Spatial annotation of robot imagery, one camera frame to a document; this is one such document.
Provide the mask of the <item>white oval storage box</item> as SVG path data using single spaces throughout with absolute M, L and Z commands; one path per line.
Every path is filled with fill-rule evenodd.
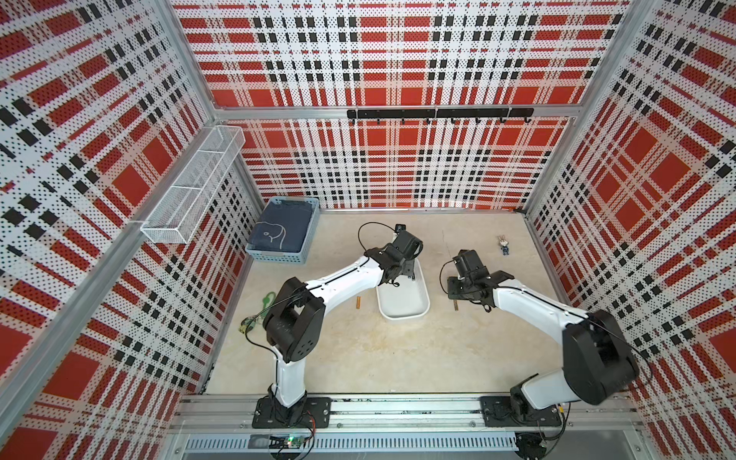
M 429 291 L 419 260 L 414 261 L 413 274 L 404 272 L 396 283 L 398 287 L 385 284 L 376 289 L 379 312 L 386 320 L 414 320 L 429 312 Z

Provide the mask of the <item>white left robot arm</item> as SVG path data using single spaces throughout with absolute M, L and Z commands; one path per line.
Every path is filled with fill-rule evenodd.
M 352 264 L 324 277 L 302 282 L 285 281 L 275 299 L 260 314 L 241 322 L 248 335 L 262 320 L 266 333 L 264 350 L 275 358 L 274 382 L 268 401 L 283 409 L 301 406 L 307 400 L 306 357 L 316 347 L 325 317 L 345 301 L 368 289 L 398 285 L 402 276 L 414 276 L 415 261 L 424 243 L 399 224 L 394 238 L 382 247 L 369 248 Z

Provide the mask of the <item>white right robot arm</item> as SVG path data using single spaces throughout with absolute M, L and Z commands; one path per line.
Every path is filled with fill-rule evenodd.
M 448 278 L 449 299 L 513 314 L 562 347 L 560 370 L 534 375 L 510 390 L 517 417 L 578 401 L 598 406 L 639 378 L 634 347 L 609 312 L 567 306 L 503 270 L 490 272 L 474 250 L 460 251 L 452 264 L 457 274 Z

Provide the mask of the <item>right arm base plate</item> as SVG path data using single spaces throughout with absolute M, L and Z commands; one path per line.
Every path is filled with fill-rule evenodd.
M 479 399 L 486 427 L 561 427 L 557 406 L 535 409 L 512 396 L 484 396 Z

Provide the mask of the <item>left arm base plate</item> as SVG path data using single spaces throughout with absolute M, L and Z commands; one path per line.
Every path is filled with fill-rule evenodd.
M 332 400 L 305 396 L 291 407 L 281 404 L 275 396 L 260 398 L 252 419 L 253 429 L 286 429 L 287 427 L 329 427 Z

